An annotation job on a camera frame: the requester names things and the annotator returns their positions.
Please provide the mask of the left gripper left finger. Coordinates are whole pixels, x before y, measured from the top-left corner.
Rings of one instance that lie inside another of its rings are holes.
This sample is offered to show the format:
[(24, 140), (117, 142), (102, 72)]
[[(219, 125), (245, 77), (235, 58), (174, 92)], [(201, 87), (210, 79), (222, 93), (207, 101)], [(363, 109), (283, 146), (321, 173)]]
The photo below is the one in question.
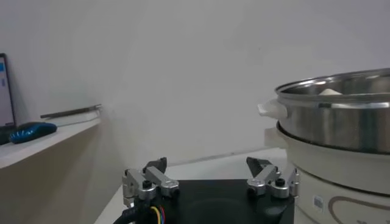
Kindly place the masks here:
[(162, 197), (177, 198), (180, 185), (165, 175), (168, 160), (162, 157), (149, 161), (141, 170), (126, 169), (122, 176), (122, 194), (124, 205), (128, 208), (135, 205), (136, 200), (152, 201), (157, 194)]

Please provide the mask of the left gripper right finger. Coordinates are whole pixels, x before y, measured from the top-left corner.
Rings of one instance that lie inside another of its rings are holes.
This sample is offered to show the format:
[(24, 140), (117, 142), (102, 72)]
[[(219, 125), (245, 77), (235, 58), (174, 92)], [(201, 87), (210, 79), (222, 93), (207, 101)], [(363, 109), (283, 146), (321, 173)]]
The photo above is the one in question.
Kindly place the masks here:
[(246, 158), (252, 178), (247, 180), (248, 195), (253, 197), (269, 193), (274, 198), (297, 197), (299, 174), (295, 166), (288, 164), (280, 170), (266, 159)]

